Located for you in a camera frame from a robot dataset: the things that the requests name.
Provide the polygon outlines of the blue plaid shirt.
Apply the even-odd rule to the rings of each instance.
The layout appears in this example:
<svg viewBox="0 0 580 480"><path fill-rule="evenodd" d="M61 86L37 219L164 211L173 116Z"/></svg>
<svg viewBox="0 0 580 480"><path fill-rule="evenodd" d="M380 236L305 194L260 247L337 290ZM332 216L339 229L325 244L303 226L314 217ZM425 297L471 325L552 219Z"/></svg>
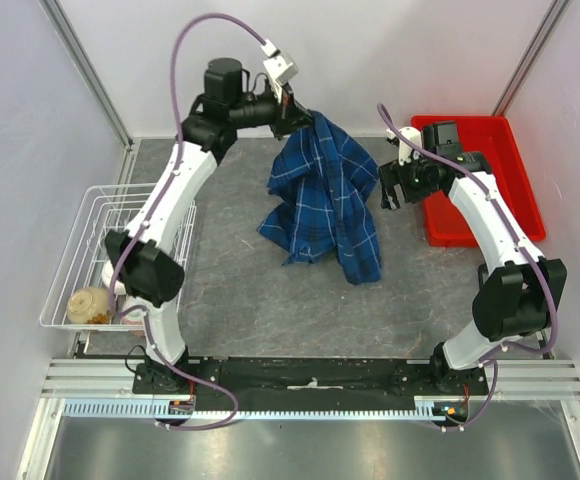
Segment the blue plaid shirt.
<svg viewBox="0 0 580 480"><path fill-rule="evenodd" d="M372 155L318 111L273 161L268 193L280 199L258 232L286 251L285 263L333 255L353 285L381 279L378 233L368 199L379 181Z"/></svg>

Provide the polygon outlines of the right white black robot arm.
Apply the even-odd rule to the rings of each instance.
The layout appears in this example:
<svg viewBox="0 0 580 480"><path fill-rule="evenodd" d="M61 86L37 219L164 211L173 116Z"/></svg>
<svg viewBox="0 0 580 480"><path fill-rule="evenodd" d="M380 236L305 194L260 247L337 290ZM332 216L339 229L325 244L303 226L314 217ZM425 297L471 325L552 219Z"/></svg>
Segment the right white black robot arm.
<svg viewBox="0 0 580 480"><path fill-rule="evenodd" d="M520 347L521 339L547 330L542 355L552 349L558 332L558 305L567 270L548 259L526 235L506 204L485 155L460 143L455 122L433 123L423 130L396 128L386 122L386 137L398 156L379 168L382 205L417 203L443 194L462 215L485 260L472 319L440 344L428 368L437 392L453 392L464 371L483 365L499 351Z"/></svg>

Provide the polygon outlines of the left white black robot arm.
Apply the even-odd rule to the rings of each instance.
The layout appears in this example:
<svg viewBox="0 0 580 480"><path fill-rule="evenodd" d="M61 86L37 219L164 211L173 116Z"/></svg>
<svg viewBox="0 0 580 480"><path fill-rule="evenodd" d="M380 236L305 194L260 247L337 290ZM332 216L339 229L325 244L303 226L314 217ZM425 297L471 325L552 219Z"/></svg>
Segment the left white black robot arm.
<svg viewBox="0 0 580 480"><path fill-rule="evenodd" d="M204 91L181 123L182 136L161 177L130 222L104 239L108 260L102 280L110 291L123 290L123 314L141 322L148 355L160 363L155 382L168 393L181 392L190 378L188 367L179 363L187 346L176 302L185 273L170 252L179 226L239 130L267 126L281 139L312 123L289 85L298 72L295 62L276 53L263 66L264 89L255 94L244 87L249 74L240 61L208 63Z"/></svg>

